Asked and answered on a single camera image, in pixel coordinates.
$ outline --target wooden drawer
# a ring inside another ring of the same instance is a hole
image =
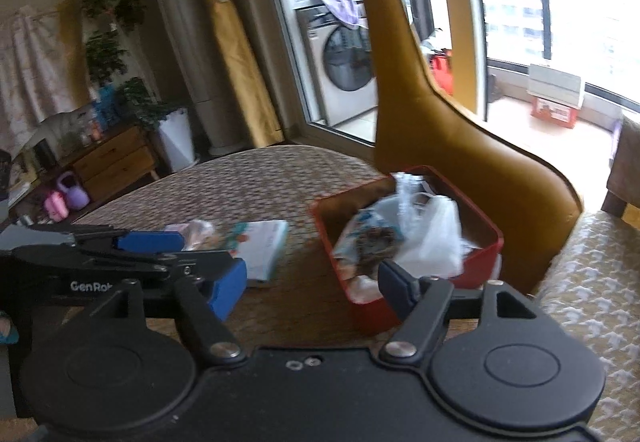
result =
[[[73,164],[74,171],[83,182],[87,182],[90,178],[102,173],[108,166],[144,145],[145,139],[140,129],[130,127],[79,159]]]
[[[156,160],[148,147],[142,147],[107,167],[84,183],[94,202],[112,197],[154,169]]]

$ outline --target white planter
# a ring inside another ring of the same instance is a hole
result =
[[[198,163],[193,151],[189,116],[185,108],[167,115],[157,131],[159,148],[172,173],[177,173]]]

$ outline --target screw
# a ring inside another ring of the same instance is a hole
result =
[[[300,361],[287,361],[287,364],[285,364],[285,366],[290,370],[293,370],[294,372],[299,372],[300,370],[302,370],[302,368],[305,367],[305,365]]]
[[[322,359],[317,357],[308,357],[305,359],[305,364],[307,366],[320,366],[322,364]]]
[[[242,350],[236,343],[215,343],[209,348],[211,355],[220,359],[233,359],[240,355]]]
[[[403,359],[414,356],[417,353],[417,348],[406,341],[391,341],[386,343],[385,351],[395,358]]]

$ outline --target patterned curtain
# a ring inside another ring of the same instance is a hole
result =
[[[24,7],[0,22],[0,149],[15,156],[47,117],[86,102],[70,83],[58,12]]]

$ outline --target black speaker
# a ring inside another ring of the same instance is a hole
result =
[[[40,165],[40,168],[44,171],[49,171],[58,166],[58,161],[53,151],[49,147],[47,139],[42,139],[33,147],[33,154],[36,156],[36,160]]]

